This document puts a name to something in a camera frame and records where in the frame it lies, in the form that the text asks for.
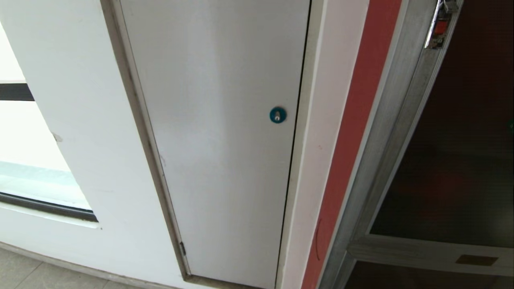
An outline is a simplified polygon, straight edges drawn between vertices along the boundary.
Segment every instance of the tiled floor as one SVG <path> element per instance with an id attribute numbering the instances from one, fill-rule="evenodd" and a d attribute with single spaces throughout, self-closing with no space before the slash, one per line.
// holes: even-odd
<path id="1" fill-rule="evenodd" d="M 0 249 L 0 289 L 138 289 Z"/>

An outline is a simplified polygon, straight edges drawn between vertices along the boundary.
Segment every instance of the metal door frame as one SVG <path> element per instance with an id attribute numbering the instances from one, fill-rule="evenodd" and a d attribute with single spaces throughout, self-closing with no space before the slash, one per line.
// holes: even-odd
<path id="1" fill-rule="evenodd" d="M 514 275 L 514 249 L 370 234 L 443 62 L 464 0 L 457 0 L 441 49 L 424 49 L 437 0 L 403 0 L 361 143 L 362 159 L 342 206 L 319 289 L 344 288 L 357 261 L 448 272 Z M 491 266 L 456 264 L 461 255 L 497 257 Z"/>

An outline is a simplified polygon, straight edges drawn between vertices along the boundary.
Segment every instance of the white door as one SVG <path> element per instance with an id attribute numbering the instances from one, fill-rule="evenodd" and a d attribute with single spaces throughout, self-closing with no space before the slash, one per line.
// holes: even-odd
<path id="1" fill-rule="evenodd" d="M 309 0 L 121 7 L 191 274 L 273 288 Z"/>

